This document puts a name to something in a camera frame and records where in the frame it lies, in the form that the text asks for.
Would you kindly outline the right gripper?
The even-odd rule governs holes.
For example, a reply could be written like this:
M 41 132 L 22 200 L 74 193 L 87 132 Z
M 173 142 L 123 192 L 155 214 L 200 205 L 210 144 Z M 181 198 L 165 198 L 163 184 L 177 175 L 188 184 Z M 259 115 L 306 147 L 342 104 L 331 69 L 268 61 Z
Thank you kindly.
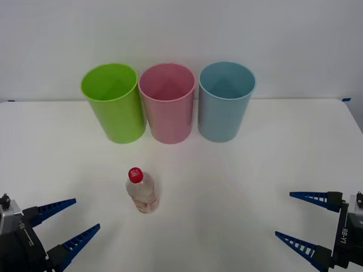
M 293 198 L 340 213 L 333 251 L 281 232 L 275 235 L 320 272 L 349 263 L 362 266 L 362 209 L 344 202 L 342 192 L 290 192 Z

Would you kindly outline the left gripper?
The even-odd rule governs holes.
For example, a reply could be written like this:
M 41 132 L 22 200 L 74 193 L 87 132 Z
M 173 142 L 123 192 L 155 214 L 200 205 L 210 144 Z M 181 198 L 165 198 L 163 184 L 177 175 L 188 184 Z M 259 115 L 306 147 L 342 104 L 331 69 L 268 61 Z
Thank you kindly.
M 47 254 L 33 227 L 76 202 L 72 198 L 23 210 L 16 231 L 1 236 L 1 271 L 64 271 L 100 230 L 100 224 L 58 244 Z

